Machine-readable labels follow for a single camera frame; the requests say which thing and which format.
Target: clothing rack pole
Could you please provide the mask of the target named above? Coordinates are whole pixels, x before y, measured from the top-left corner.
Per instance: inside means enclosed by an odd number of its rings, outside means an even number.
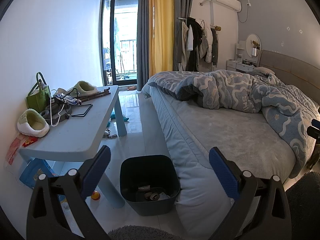
[[[181,18],[181,17],[178,17],[178,19],[179,19],[179,20],[187,20],[186,18]],[[211,26],[212,28],[218,28],[218,29],[221,29],[221,27],[220,27],[220,26],[216,26],[216,25],[212,25],[212,24],[210,24],[210,26]]]

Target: patterned blanket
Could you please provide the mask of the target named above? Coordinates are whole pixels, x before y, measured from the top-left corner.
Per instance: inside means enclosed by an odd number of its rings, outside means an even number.
[[[180,101],[194,99],[203,108],[224,107],[246,113],[261,110],[268,124],[296,155],[292,177],[299,174],[312,154],[315,139],[307,135],[307,128],[312,119],[320,120],[320,114],[310,98],[273,74],[264,78],[227,70],[167,71],[152,76],[147,85]]]

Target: green and white slipper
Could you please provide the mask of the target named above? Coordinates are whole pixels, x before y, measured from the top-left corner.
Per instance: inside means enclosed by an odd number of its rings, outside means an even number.
[[[19,117],[17,127],[20,133],[34,137],[45,136],[50,128],[45,119],[31,108]]]
[[[70,88],[67,92],[72,91],[74,88],[78,90],[79,97],[91,96],[98,93],[98,89],[96,86],[93,86],[89,84],[87,81],[83,81],[83,80],[79,81],[77,84],[75,84],[74,87]],[[70,93],[70,96],[76,97],[77,96],[76,90],[72,91]]]

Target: sliding glass door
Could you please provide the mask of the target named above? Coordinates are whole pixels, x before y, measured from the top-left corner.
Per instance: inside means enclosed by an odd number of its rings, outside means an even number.
[[[138,0],[103,0],[101,48],[106,85],[137,83]]]

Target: brown fur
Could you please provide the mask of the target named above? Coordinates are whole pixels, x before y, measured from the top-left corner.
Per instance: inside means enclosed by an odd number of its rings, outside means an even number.
[[[306,163],[306,168],[311,170],[314,165],[319,161],[320,159],[320,141],[316,141],[315,148],[313,149],[312,155],[310,159]]]

